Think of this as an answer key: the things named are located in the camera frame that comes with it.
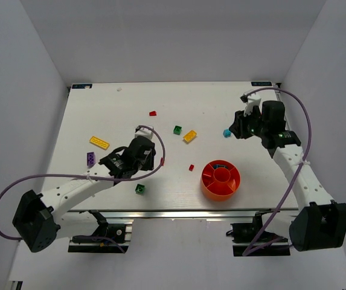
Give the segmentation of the orange divided round container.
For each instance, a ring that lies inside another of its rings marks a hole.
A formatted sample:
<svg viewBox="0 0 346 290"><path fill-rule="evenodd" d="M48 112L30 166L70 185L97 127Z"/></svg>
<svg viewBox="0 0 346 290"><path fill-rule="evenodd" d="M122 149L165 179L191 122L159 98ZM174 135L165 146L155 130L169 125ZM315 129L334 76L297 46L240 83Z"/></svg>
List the orange divided round container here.
<svg viewBox="0 0 346 290"><path fill-rule="evenodd" d="M214 165L223 164L228 167L214 169ZM202 194L216 202L230 199L239 189L241 183L240 172L235 165L225 160L209 162L200 176L200 189Z"/></svg>

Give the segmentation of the small cyan lego brick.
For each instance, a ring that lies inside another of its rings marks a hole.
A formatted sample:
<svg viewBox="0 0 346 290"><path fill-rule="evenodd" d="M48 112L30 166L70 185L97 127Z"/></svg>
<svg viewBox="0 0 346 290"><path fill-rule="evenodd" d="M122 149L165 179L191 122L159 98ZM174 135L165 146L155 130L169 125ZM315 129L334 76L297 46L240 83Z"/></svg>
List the small cyan lego brick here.
<svg viewBox="0 0 346 290"><path fill-rule="evenodd" d="M225 138L230 137L230 136L231 136L231 131L230 131L229 129L225 129L225 130L223 131L223 136L224 136Z"/></svg>

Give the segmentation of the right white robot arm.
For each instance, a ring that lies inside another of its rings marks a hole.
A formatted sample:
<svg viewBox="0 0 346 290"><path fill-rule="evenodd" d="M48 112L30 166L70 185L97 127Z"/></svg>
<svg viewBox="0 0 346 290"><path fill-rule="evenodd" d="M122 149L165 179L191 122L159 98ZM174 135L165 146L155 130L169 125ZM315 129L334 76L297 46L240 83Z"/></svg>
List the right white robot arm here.
<svg viewBox="0 0 346 290"><path fill-rule="evenodd" d="M346 234L346 204L337 203L324 189L311 166L296 133L286 130L285 107L280 101L247 100L235 113L230 131L238 139L256 136L281 169L293 193L298 214L293 217L280 208L261 215L262 226L254 240L267 231L291 241L297 251L339 248Z"/></svg>

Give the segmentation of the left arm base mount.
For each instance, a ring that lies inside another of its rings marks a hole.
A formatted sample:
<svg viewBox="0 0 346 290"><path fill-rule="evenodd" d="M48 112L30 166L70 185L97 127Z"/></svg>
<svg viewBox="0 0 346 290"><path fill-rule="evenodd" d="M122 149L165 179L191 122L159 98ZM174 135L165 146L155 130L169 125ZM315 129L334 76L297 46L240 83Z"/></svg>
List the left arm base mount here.
<svg viewBox="0 0 346 290"><path fill-rule="evenodd" d="M97 210L87 212L95 223L93 232L72 236L69 241L69 253L125 254L132 234L131 222L108 221Z"/></svg>

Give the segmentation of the yellow 2x3 lego brick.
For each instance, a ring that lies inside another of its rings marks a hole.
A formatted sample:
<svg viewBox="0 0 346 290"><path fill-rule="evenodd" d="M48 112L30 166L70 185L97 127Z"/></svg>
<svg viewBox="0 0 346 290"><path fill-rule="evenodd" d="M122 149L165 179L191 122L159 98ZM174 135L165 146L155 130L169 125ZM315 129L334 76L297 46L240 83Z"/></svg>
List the yellow 2x3 lego brick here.
<svg viewBox="0 0 346 290"><path fill-rule="evenodd" d="M188 144L197 137L197 132L194 130L189 131L183 136L183 140Z"/></svg>

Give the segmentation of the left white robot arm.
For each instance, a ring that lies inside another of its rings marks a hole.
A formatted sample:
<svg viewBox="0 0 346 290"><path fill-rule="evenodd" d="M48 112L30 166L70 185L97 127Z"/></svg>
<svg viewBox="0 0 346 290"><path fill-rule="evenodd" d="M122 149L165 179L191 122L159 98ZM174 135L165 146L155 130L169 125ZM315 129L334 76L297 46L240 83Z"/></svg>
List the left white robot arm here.
<svg viewBox="0 0 346 290"><path fill-rule="evenodd" d="M140 170L153 170L155 154L155 144L137 136L128 146L119 147L99 160L82 178L42 193L33 190L24 193L12 224L33 253L63 237L103 239L109 226L97 210L76 215L69 214L69 210Z"/></svg>

